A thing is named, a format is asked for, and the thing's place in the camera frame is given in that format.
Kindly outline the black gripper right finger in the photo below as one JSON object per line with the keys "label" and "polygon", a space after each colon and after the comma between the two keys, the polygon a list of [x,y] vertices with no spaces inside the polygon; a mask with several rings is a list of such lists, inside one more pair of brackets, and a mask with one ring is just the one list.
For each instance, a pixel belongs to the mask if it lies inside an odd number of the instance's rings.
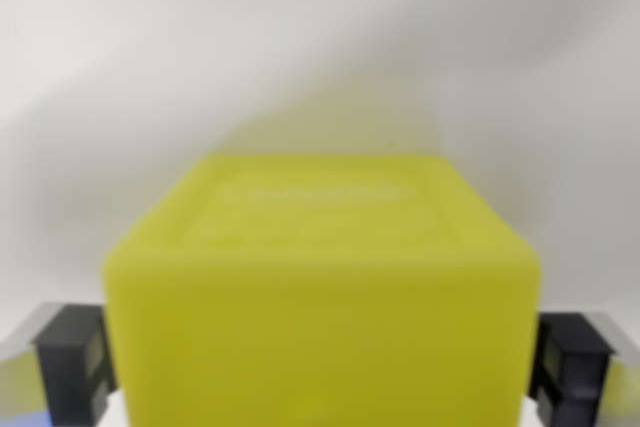
{"label": "black gripper right finger", "polygon": [[528,397],[544,426],[637,426],[639,345],[605,312],[542,312]]}

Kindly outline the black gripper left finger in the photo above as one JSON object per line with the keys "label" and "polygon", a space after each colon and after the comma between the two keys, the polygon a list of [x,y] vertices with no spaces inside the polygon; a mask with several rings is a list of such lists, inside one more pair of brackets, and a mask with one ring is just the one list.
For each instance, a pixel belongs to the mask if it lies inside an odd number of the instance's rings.
{"label": "black gripper left finger", "polygon": [[43,303],[1,342],[3,426],[96,426],[117,389],[100,304]]}

